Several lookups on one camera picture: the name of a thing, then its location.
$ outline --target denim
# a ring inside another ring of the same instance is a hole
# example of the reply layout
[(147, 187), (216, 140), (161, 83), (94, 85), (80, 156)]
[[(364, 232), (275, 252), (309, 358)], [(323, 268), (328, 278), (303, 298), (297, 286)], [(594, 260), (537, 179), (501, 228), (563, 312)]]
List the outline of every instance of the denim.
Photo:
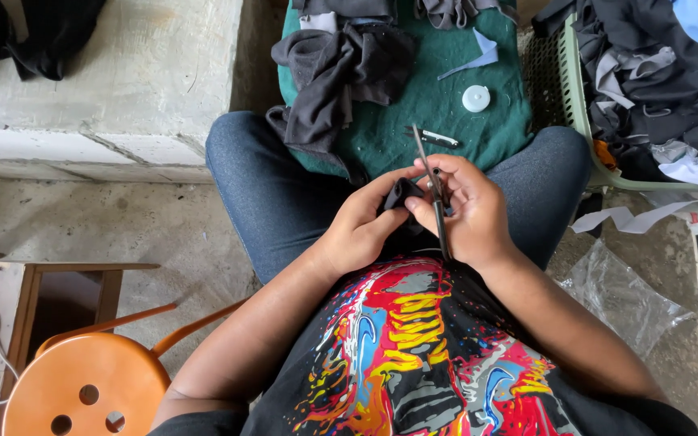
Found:
[[(214, 122), (206, 166), (262, 283), (311, 246), (355, 190), (345, 178), (307, 172), (265, 118), (251, 112), (228, 113)], [(486, 173), (505, 194), (513, 242), (541, 269), (565, 233), (590, 168), (582, 135), (547, 127)], [(437, 247), (437, 240), (427, 237)]]

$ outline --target green felt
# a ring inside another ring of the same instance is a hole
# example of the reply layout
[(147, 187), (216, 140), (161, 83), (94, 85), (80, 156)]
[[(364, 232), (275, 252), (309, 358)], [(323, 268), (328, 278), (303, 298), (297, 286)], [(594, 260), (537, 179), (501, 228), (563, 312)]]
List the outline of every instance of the green felt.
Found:
[[(419, 128), (460, 141), (449, 150), (424, 144), (426, 153), (451, 153), (467, 157), (484, 171), (513, 156), (531, 139), (532, 111), (524, 96), (516, 46), (516, 27), (496, 8), (480, 12), (473, 24), (497, 42), (499, 61), (459, 71), (438, 81), (436, 77), (481, 55), (472, 27), (437, 30), (430, 21), (415, 19), (413, 0), (398, 1), (398, 26), (416, 37), (416, 62), (402, 98), (390, 106), (352, 102), (354, 121), (341, 131), (334, 151), (361, 162), (371, 179), (412, 164), (416, 143), (403, 136), (404, 126)], [(298, 11), (287, 11), (282, 37), (300, 29)], [(471, 113), (462, 106), (462, 93), (480, 84), (490, 90), (489, 107)], [(279, 67), (279, 86), (291, 105), (297, 95), (289, 68)], [(305, 153), (292, 154), (311, 172), (344, 174), (343, 169)]]

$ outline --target green plastic basket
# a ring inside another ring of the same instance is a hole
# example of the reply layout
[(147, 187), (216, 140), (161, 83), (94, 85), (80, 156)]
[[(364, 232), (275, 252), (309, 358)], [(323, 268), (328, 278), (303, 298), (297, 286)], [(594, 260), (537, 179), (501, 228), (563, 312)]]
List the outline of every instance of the green plastic basket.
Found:
[(593, 167), (589, 191), (603, 186), (625, 191), (684, 191), (698, 192), (698, 184), (635, 182), (608, 170), (594, 152), (587, 104), (583, 94), (580, 55), (576, 31), (570, 15), (554, 35), (536, 38), (531, 27), (520, 29), (519, 55), (523, 77), (532, 105), (533, 131), (547, 126), (570, 126), (584, 135), (592, 153)]

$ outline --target graphic print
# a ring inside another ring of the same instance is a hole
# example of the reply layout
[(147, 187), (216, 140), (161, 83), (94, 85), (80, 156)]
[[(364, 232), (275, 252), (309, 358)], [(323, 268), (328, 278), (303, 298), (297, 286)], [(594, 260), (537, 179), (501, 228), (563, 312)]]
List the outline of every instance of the graphic print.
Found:
[(310, 389), (288, 420), (294, 433), (578, 434), (545, 380), (555, 366), (455, 310), (453, 285), (441, 261), (403, 258), (372, 265), (339, 292)]

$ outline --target stool hole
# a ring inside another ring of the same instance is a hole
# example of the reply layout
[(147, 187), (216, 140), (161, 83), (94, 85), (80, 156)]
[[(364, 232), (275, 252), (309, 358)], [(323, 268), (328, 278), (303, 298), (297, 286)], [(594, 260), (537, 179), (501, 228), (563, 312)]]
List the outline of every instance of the stool hole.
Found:
[(99, 389), (93, 385), (85, 385), (80, 389), (80, 402), (85, 406), (91, 406), (99, 401)]
[(126, 417), (121, 412), (112, 411), (107, 415), (105, 423), (110, 433), (118, 433), (126, 426)]
[(50, 431), (56, 436), (64, 436), (71, 430), (71, 418), (66, 415), (58, 415), (50, 423)]

